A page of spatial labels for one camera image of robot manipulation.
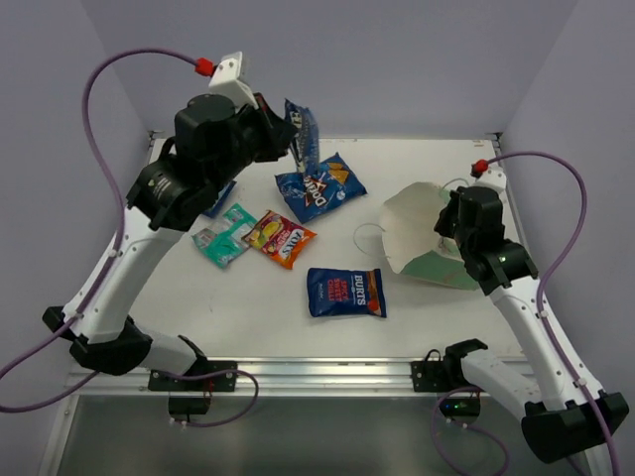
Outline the blue white snack packet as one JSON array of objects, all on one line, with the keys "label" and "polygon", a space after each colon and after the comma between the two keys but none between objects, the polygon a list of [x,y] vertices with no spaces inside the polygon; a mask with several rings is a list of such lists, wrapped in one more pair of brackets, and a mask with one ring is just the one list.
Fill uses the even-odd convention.
[{"label": "blue white snack packet", "polygon": [[318,171],[319,164],[318,122],[310,108],[289,99],[285,99],[285,119],[296,127],[291,151],[297,171],[312,176]]}]

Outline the blue Burts crisps packet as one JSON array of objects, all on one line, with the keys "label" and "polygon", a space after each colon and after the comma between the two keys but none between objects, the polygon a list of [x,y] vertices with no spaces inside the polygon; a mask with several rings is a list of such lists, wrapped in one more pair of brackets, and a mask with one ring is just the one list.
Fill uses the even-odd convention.
[{"label": "blue Burts crisps packet", "polygon": [[232,180],[230,183],[228,183],[219,193],[218,193],[218,198],[217,201],[215,202],[215,204],[206,209],[202,215],[208,218],[214,218],[219,211],[221,210],[221,208],[223,207],[224,203],[226,202],[227,198],[229,197],[229,194],[232,192],[232,190],[234,189],[234,187],[236,186],[236,181]]}]

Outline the green printed paper bag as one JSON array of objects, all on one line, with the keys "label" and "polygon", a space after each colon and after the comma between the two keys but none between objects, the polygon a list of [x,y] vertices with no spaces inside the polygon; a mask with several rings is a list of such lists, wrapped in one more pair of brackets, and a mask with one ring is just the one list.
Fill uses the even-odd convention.
[{"label": "green printed paper bag", "polygon": [[417,181],[388,198],[379,219],[384,258],[393,273],[446,288],[476,291],[457,245],[435,231],[440,212],[449,202],[449,190],[433,182]]}]

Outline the blue cookie snack packet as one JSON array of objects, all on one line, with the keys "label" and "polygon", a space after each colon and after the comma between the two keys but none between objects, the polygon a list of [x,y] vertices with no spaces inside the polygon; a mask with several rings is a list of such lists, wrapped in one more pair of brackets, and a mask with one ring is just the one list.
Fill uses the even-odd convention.
[{"label": "blue cookie snack packet", "polygon": [[285,173],[276,175],[275,181],[284,201],[301,224],[367,193],[366,187],[339,153],[322,161],[314,175]]}]

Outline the orange snack packet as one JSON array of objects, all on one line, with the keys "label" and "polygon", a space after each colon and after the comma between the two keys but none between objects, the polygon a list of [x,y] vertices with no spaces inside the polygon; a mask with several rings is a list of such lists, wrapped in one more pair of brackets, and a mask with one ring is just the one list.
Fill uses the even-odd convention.
[{"label": "orange snack packet", "polygon": [[314,231],[268,210],[242,241],[283,268],[292,270],[300,253],[316,237]]}]

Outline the green mint snack packet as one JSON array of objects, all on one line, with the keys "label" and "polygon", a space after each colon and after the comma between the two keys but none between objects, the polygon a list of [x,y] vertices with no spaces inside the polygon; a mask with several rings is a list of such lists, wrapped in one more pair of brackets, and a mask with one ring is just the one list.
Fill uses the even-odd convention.
[{"label": "green mint snack packet", "polygon": [[239,203],[232,204],[224,213],[213,218],[208,226],[193,234],[191,239],[210,262],[220,269],[240,257],[249,246],[243,237],[257,220]]}]

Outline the dark blue red snack packet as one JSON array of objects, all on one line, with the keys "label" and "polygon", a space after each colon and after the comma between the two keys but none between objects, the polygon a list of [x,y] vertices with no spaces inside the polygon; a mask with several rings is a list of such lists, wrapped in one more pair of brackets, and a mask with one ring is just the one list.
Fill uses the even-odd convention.
[{"label": "dark blue red snack packet", "polygon": [[360,271],[309,268],[307,292],[311,317],[387,317],[380,269]]}]

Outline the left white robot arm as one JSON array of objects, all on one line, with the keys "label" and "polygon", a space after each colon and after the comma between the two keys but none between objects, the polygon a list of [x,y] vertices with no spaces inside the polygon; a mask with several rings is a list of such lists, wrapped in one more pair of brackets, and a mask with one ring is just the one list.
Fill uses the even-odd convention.
[{"label": "left white robot arm", "polygon": [[207,359],[190,339],[143,328],[129,311],[158,264],[230,181],[252,163],[286,156],[294,127],[262,94],[254,97],[254,104],[238,107],[226,96],[203,94],[176,114],[174,136],[127,193],[123,223],[93,272],[66,305],[46,309],[44,323],[69,341],[81,367],[112,376],[145,367],[188,390],[205,380]]}]

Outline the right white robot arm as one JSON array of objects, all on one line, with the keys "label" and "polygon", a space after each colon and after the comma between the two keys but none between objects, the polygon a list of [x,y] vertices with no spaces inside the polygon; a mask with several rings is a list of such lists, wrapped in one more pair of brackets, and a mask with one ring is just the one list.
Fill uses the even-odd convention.
[{"label": "right white robot arm", "polygon": [[460,186],[449,195],[435,226],[455,241],[468,274],[503,315],[534,377],[527,379],[477,339],[445,350],[442,376],[454,389],[474,386],[493,397],[521,424],[532,452],[554,463],[606,444],[629,406],[588,371],[551,315],[527,250],[506,238],[497,191]]}]

